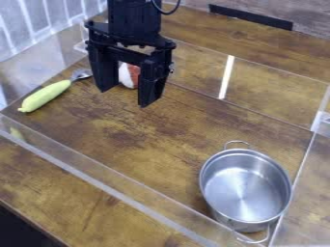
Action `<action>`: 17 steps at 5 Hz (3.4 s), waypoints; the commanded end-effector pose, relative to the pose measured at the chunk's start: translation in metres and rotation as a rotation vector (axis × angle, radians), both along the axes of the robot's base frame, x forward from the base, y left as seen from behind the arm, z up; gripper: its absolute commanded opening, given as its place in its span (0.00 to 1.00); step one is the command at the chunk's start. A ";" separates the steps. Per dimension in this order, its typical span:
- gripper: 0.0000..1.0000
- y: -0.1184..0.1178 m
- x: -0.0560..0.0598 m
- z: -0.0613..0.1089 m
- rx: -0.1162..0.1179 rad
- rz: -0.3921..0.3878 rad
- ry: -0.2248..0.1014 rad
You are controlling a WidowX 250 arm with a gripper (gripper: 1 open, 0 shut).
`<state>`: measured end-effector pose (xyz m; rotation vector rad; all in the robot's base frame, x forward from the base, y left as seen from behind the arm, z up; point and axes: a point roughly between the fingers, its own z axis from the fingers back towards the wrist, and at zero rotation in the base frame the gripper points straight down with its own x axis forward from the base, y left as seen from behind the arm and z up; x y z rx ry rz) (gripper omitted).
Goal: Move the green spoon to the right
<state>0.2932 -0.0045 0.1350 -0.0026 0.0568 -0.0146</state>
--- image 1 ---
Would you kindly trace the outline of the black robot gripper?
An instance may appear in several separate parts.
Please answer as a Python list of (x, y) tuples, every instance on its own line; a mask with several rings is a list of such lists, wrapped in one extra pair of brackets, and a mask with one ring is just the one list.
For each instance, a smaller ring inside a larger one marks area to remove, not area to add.
[(138, 104), (142, 108), (163, 95), (177, 44), (161, 34), (162, 18), (176, 11), (163, 9), (163, 0), (107, 0), (107, 21), (86, 23), (93, 76), (103, 93), (119, 85), (118, 61), (141, 64), (139, 55), (129, 47), (154, 48), (141, 64)]

